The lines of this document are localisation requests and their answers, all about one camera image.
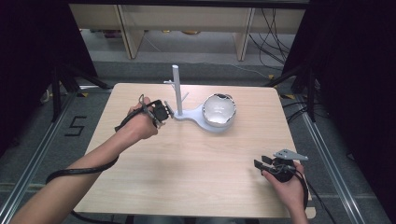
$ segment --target white desk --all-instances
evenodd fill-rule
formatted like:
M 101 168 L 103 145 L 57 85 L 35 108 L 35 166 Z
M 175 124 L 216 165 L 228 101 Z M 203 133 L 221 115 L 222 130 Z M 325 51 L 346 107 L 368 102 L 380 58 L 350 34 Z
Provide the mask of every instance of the white desk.
M 261 155 L 295 151 L 276 90 L 181 86 L 184 109 L 213 93 L 230 94 L 237 106 L 233 126 L 208 133 L 191 121 L 169 119 L 159 134 L 124 151 L 76 207 L 78 212 L 193 217 L 287 217 L 272 186 L 253 165 Z M 114 133 L 144 93 L 176 110 L 169 85 L 118 84 L 107 102 L 88 151 Z M 308 207 L 309 218 L 316 214 Z

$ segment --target gray carpet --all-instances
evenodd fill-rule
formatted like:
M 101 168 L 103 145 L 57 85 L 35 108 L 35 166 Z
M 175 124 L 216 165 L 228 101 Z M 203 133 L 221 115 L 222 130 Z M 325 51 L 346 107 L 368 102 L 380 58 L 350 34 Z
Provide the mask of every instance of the gray carpet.
M 142 82 L 163 83 L 164 80 L 172 79 L 170 63 L 94 63 L 101 80 L 107 84 L 118 82 Z M 264 66 L 240 66 L 215 65 L 208 63 L 182 63 L 179 64 L 180 79 L 182 84 L 203 85 L 235 85 L 235 86 L 262 86 L 269 81 L 268 75 L 279 76 L 280 72 Z M 293 78 L 279 84 L 276 89 L 279 94 L 289 94 Z M 79 79 L 81 85 L 89 84 Z M 96 124 L 106 105 L 109 93 L 91 92 L 87 97 L 77 97 L 67 110 L 64 121 L 51 143 L 49 151 L 36 172 L 29 192 L 26 193 L 23 204 L 36 191 L 37 186 L 44 184 L 48 174 L 63 169 L 82 156 L 89 144 Z M 292 99 L 281 99 L 282 105 L 295 103 Z M 285 107 L 285 116 L 288 117 L 298 111 L 298 105 Z M 363 217 L 367 223 L 390 223 L 378 200 L 371 192 L 359 167 L 354 161 L 346 157 L 347 148 L 338 135 L 336 128 L 328 118 L 323 105 L 316 105 L 317 125 L 331 151 L 336 164 L 342 171 L 342 175 L 351 190 Z M 18 146 L 10 148 L 5 156 L 0 159 L 0 202 L 2 203 L 12 189 L 21 172 L 35 152 L 35 149 L 50 126 L 52 105 L 48 102 L 40 106 L 26 124 L 21 133 Z M 83 116 L 78 119 L 76 125 L 84 126 L 80 136 L 65 136 L 68 133 L 77 133 L 78 130 L 70 129 L 70 124 L 75 116 Z M 308 156 L 309 161 L 303 162 L 306 179 L 313 185 L 322 201 L 330 209 L 338 223 L 350 223 L 346 209 L 341 203 L 332 181 L 325 169 L 323 161 L 318 154 L 303 118 L 297 117 L 290 123 L 290 131 L 297 148 L 301 154 Z M 320 205 L 318 198 L 313 196 L 317 215 L 310 220 L 311 223 L 331 223 L 328 215 Z M 111 215 L 90 214 L 90 217 L 110 220 Z M 125 215 L 115 215 L 115 220 L 123 221 Z M 73 217 L 69 217 L 64 223 L 81 223 Z M 287 218 L 263 219 L 261 223 L 290 223 Z

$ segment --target table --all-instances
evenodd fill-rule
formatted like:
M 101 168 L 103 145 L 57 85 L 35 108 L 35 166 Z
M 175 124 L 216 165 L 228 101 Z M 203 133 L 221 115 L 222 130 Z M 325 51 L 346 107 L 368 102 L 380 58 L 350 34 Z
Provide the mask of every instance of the table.
M 158 135 L 125 150 L 102 173 L 77 212 L 192 217 L 288 217 L 269 182 L 253 166 L 261 155 L 295 151 L 275 89 L 182 85 L 183 109 L 194 109 L 213 93 L 230 94 L 237 106 L 233 126 L 209 133 L 192 121 L 168 119 Z M 176 110 L 166 84 L 117 84 L 87 153 L 114 133 L 130 105 L 144 93 Z M 315 207 L 307 207 L 309 218 Z

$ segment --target hand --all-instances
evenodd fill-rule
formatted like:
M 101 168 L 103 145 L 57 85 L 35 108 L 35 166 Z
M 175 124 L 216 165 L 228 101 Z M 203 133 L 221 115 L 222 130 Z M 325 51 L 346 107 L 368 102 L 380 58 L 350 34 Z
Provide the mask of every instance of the hand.
M 148 97 L 145 97 L 143 99 L 143 102 L 145 104 L 149 104 L 150 99 Z M 129 109 L 128 114 L 130 114 L 132 111 L 140 108 L 141 106 L 142 105 L 140 103 L 138 103 L 135 106 L 132 106 Z M 157 134 L 158 130 L 152 123 L 152 119 L 149 117 L 148 114 L 139 113 L 139 114 L 135 115 L 131 120 L 129 120 L 128 123 L 126 123 L 118 131 L 118 133 L 131 135 L 131 137 L 130 137 L 131 142 L 128 144 L 130 146 L 131 144 L 134 143 L 134 141 L 133 141 L 134 139 L 137 138 L 136 140 L 139 141 L 141 139 L 150 138 L 152 135 Z
M 294 166 L 302 175 L 304 174 L 304 167 L 300 163 L 295 162 Z M 303 186 L 296 176 L 288 182 L 281 183 L 266 171 L 262 171 L 262 175 L 273 185 L 280 201 L 288 207 L 291 213 L 304 212 Z

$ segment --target person's right arm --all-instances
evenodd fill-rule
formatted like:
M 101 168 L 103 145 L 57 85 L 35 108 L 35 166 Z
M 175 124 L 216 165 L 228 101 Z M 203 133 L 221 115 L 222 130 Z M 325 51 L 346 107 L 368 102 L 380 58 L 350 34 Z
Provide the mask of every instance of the person's right arm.
M 294 165 L 303 175 L 304 167 L 297 162 L 295 162 Z M 273 185 L 280 201 L 282 201 L 282 203 L 288 208 L 292 223 L 308 223 L 308 218 L 306 217 L 304 209 L 304 191 L 300 180 L 294 176 L 290 181 L 281 183 L 266 171 L 262 171 L 262 175 Z

